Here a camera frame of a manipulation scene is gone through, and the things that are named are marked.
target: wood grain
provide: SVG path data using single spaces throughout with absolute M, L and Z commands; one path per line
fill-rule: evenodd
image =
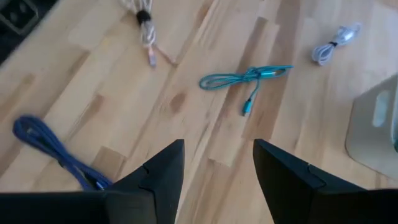
M 353 100 L 398 70 L 398 4 L 391 0 L 154 1 L 159 52 L 147 64 L 136 18 L 117 0 L 60 1 L 0 68 L 0 191 L 80 190 L 58 162 L 12 134 L 14 120 L 40 116 L 68 150 L 118 180 L 176 139 L 185 139 L 177 223 L 272 223 L 252 162 L 263 138 L 369 189 L 398 181 L 348 157 Z M 340 25 L 361 22 L 349 45 L 319 67 L 314 46 Z M 211 73 L 293 64 L 254 84 L 198 87 Z

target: cable connector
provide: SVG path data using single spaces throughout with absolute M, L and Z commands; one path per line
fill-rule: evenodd
M 253 105 L 253 102 L 251 101 L 251 98 L 248 99 L 244 105 L 243 105 L 243 109 L 242 109 L 242 115 L 246 116 L 248 113 L 250 113 L 251 111 L 251 106 Z

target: cable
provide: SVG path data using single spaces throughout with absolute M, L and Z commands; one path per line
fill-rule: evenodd
M 22 142 L 58 160 L 58 163 L 79 181 L 83 190 L 103 190 L 112 184 L 104 175 L 70 155 L 51 129 L 39 118 L 21 116 L 14 122 L 12 132 Z
M 149 64 L 155 67 L 156 57 L 152 47 L 156 41 L 156 31 L 150 16 L 152 0 L 121 0 L 121 2 L 136 15 L 138 24 L 141 27 L 141 42 L 148 49 Z
M 361 30 L 361 24 L 355 23 L 352 28 L 341 26 L 333 40 L 328 44 L 317 47 L 312 52 L 312 60 L 319 65 L 325 65 L 333 56 L 335 48 L 350 43 Z
M 290 68 L 293 68 L 293 65 L 250 67 L 244 74 L 231 73 L 207 75 L 199 81 L 199 87 L 202 90 L 219 90 L 239 83 L 256 81 L 255 89 L 243 105 L 242 114 L 245 116 L 247 113 L 250 113 L 254 97 L 260 88 L 260 80 L 279 78 Z

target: dark blue cable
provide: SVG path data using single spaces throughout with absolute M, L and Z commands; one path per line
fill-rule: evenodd
M 83 190 L 104 189 L 112 182 L 103 174 L 75 159 L 67 152 L 51 129 L 39 118 L 21 116 L 14 122 L 12 132 L 22 142 L 58 160 L 80 183 Z M 95 180 L 95 185 L 88 179 Z

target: black object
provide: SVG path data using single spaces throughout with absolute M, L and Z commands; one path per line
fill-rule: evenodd
M 152 18 L 150 17 L 149 12 L 145 11 L 145 10 L 141 10 L 139 12 L 137 12 L 136 15 L 138 24 L 141 26 L 141 24 L 145 21 L 150 21 Z
M 0 0 L 0 64 L 58 0 Z
M 337 47 L 337 45 L 338 45 L 336 42 L 333 42 L 333 41 L 329 42 L 329 44 L 333 45 L 334 47 Z
M 183 168 L 176 140 L 104 191 L 0 194 L 0 223 L 174 224 Z
M 275 224 L 398 223 L 398 190 L 365 190 L 254 141 L 254 165 Z

